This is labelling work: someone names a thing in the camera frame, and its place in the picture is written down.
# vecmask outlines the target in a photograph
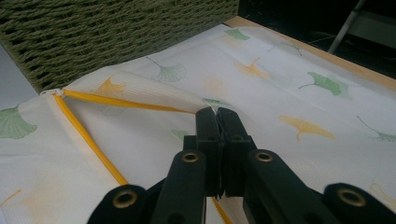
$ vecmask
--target wicker basket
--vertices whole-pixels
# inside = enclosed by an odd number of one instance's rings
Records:
[[[43,91],[168,48],[237,9],[238,0],[5,0],[0,41]]]

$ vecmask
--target white fabric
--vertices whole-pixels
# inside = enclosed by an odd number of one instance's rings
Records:
[[[193,112],[231,108],[256,145],[279,154],[308,187],[345,182],[396,208],[387,201],[396,198],[395,92],[262,28],[221,25],[64,89]],[[182,136],[195,134],[192,114],[65,100],[127,180],[146,189],[166,176]],[[19,111],[36,130],[0,138],[0,202],[21,189],[1,207],[7,223],[85,222],[117,183],[51,95]],[[246,223],[240,199],[219,203],[233,223]],[[221,222],[211,200],[207,213],[206,223]]]

